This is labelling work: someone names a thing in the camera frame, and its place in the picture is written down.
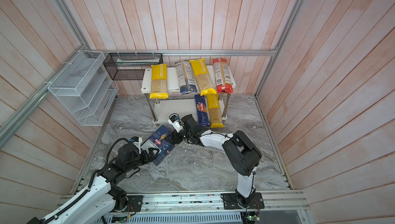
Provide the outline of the blue Barilla pasta box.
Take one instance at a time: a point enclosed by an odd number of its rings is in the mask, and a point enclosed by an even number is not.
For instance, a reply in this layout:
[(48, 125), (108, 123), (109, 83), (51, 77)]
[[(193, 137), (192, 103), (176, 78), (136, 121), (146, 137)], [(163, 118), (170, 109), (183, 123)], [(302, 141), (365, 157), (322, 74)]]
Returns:
[(149, 154), (151, 149), (151, 154), (155, 156), (153, 164), (156, 166), (159, 166), (174, 148), (171, 131), (164, 125), (160, 126), (141, 146), (141, 149)]

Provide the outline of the blue spaghetti bag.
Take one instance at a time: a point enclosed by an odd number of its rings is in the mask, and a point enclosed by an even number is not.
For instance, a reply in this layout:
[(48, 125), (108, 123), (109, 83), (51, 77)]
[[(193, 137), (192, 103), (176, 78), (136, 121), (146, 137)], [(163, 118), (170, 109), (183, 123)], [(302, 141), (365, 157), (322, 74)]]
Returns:
[(202, 127), (208, 127), (210, 122), (205, 98), (199, 94), (196, 94), (194, 99), (199, 125)]

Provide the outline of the yellow pasta package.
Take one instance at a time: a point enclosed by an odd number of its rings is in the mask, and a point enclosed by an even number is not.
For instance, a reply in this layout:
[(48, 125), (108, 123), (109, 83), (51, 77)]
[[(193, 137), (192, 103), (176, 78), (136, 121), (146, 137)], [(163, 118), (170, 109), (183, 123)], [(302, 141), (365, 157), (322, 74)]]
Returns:
[(151, 71), (150, 99), (167, 99), (167, 64), (152, 65)]
[(200, 95), (217, 94), (216, 87), (211, 80), (205, 60), (191, 60), (190, 64), (192, 66), (196, 83), (200, 90)]
[(208, 94), (206, 96), (208, 101), (208, 113), (210, 118), (211, 128), (224, 128), (222, 121), (222, 114), (217, 94)]

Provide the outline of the brown blue spaghetti package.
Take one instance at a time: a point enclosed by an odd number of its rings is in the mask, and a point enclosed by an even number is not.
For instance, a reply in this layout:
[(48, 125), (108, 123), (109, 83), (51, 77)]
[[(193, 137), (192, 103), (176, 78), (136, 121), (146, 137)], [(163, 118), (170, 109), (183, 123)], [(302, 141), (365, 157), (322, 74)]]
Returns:
[(180, 94), (197, 93), (196, 83), (194, 80), (194, 74), (189, 61), (178, 62), (175, 65)]

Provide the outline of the red spaghetti package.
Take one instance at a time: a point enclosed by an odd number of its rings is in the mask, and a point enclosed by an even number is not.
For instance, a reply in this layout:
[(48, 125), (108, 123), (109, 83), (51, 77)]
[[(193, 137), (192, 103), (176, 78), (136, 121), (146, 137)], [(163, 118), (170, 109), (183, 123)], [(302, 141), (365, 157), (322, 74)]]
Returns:
[(215, 72), (217, 92), (232, 94), (234, 91), (231, 84), (230, 69), (227, 64), (227, 60), (222, 58), (214, 59), (213, 68)]

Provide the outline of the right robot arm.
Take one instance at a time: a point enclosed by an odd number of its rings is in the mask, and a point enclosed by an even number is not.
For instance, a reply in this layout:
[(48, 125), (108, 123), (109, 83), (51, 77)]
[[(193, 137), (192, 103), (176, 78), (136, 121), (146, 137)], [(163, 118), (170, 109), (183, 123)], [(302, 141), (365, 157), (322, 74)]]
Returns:
[(234, 193), (221, 194), (225, 209), (264, 209), (262, 195), (255, 188), (256, 171), (262, 154), (244, 132), (212, 131), (199, 126), (192, 115), (180, 118), (178, 114), (171, 114), (168, 123), (175, 129), (171, 133), (172, 144), (185, 141), (202, 147), (214, 147), (226, 153), (238, 173), (238, 184)]

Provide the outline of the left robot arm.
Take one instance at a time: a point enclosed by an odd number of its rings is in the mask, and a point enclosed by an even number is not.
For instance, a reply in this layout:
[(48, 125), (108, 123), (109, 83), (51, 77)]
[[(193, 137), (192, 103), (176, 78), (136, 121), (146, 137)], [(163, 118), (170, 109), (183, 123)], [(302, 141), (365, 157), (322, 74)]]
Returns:
[(149, 147), (141, 149), (141, 138), (116, 140), (110, 149), (120, 142), (126, 144), (118, 149), (117, 156), (92, 173), (89, 183), (57, 210), (42, 219), (32, 218), (30, 224), (86, 224), (96, 221), (112, 210), (123, 211), (128, 207), (125, 190), (117, 185), (126, 179), (127, 173), (140, 166), (154, 162), (160, 149)]

